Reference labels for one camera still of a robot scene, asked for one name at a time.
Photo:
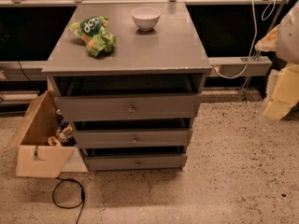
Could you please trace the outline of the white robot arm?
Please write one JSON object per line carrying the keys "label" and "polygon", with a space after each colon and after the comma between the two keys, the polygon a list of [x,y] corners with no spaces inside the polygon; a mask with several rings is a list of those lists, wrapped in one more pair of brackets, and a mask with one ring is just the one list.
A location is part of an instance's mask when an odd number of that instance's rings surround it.
{"label": "white robot arm", "polygon": [[263,117],[283,119],[299,103],[299,1],[280,24],[257,42],[258,51],[274,51],[287,64],[268,78]]}

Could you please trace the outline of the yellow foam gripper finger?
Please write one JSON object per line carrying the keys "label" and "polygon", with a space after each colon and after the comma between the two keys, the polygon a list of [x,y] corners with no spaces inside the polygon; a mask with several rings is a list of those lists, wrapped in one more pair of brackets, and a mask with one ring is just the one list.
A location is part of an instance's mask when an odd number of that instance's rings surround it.
{"label": "yellow foam gripper finger", "polygon": [[272,69],[266,86],[263,117],[283,119],[299,103],[299,64],[288,63],[280,71]]}

